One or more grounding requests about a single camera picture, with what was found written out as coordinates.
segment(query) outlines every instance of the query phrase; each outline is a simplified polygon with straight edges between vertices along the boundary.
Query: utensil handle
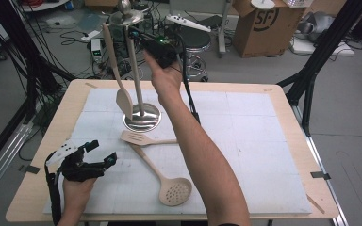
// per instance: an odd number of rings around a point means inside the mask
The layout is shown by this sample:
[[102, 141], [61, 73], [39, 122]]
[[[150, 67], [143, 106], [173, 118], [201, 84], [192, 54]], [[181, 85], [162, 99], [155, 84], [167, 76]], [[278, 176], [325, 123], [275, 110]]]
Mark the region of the utensil handle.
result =
[[159, 139], [155, 140], [152, 144], [174, 144], [178, 143], [176, 139]]
[[129, 144], [131, 148], [148, 164], [149, 167], [155, 172], [157, 177], [160, 179], [160, 182], [166, 179], [163, 174], [158, 170], [155, 164], [148, 158], [148, 156], [143, 152], [142, 148], [135, 144]]
[[104, 33], [105, 45], [108, 51], [108, 58], [110, 60], [110, 66], [113, 69], [114, 76], [116, 77], [117, 83], [120, 86], [120, 89], [126, 91], [123, 86], [122, 79], [120, 78], [119, 68], [117, 67], [117, 58], [114, 53], [113, 40], [111, 39], [110, 31], [108, 30], [107, 24], [102, 24], [102, 30]]
[[128, 54], [130, 56], [131, 70], [134, 74], [134, 86], [137, 93], [138, 107], [140, 115], [143, 116], [145, 114], [145, 110], [143, 109], [142, 93], [140, 91], [140, 75], [138, 73], [137, 58], [135, 57], [134, 41], [128, 37], [128, 28], [128, 26], [125, 28], [125, 40], [127, 42]]

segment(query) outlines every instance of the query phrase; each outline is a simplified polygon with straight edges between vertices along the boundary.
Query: slotted spatula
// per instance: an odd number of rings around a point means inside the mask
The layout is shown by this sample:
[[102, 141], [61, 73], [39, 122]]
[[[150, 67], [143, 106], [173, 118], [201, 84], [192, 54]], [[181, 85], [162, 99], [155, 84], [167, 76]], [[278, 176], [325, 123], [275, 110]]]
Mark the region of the slotted spatula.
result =
[[151, 139], [144, 134], [123, 130], [120, 139], [140, 146], [149, 144], [174, 144], [176, 139]]

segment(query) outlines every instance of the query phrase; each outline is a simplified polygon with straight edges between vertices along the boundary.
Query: wooden table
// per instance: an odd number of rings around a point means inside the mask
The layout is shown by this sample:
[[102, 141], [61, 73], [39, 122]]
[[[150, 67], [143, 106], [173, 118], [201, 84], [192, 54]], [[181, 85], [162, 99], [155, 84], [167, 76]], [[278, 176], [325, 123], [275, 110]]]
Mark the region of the wooden table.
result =
[[[134, 88], [132, 81], [123, 81], [128, 89]], [[321, 171], [306, 143], [304, 133], [296, 121], [283, 90], [276, 85], [190, 83], [191, 90], [267, 93], [286, 137], [295, 165], [301, 175], [304, 189], [313, 210], [309, 215], [259, 215], [251, 218], [336, 218], [339, 214], [331, 192], [322, 178], [312, 178], [310, 172]], [[117, 89], [116, 81], [74, 80], [68, 87], [58, 111], [37, 150], [31, 165], [43, 169], [46, 157], [69, 138], [91, 89]], [[150, 82], [141, 81], [142, 89], [153, 89]], [[50, 215], [42, 213], [49, 198], [44, 171], [27, 173], [7, 211], [11, 222], [52, 221]], [[84, 215], [81, 220], [202, 220], [206, 215]]]

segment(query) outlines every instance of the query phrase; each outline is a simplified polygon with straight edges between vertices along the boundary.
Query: printed logo on box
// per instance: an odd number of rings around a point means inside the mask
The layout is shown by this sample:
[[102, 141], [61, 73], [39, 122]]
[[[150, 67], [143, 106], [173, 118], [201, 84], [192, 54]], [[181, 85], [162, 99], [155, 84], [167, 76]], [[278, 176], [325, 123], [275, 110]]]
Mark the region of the printed logo on box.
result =
[[260, 10], [255, 18], [254, 31], [265, 31], [272, 27], [277, 20], [279, 8], [272, 10]]

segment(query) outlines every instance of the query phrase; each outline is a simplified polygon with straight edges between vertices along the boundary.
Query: human hand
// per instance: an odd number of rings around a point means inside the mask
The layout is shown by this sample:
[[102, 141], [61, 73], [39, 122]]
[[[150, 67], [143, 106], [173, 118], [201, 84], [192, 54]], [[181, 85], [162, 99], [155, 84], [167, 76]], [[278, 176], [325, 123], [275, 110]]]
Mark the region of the human hand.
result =
[[143, 54], [152, 71], [152, 85], [158, 94], [160, 103], [165, 106], [167, 103], [173, 103], [174, 99], [181, 100], [182, 74], [179, 64], [174, 62], [171, 66], [162, 69], [147, 51], [144, 51]]
[[58, 225], [77, 225], [85, 210], [97, 178], [91, 178], [84, 182], [74, 182], [64, 179], [64, 211]]

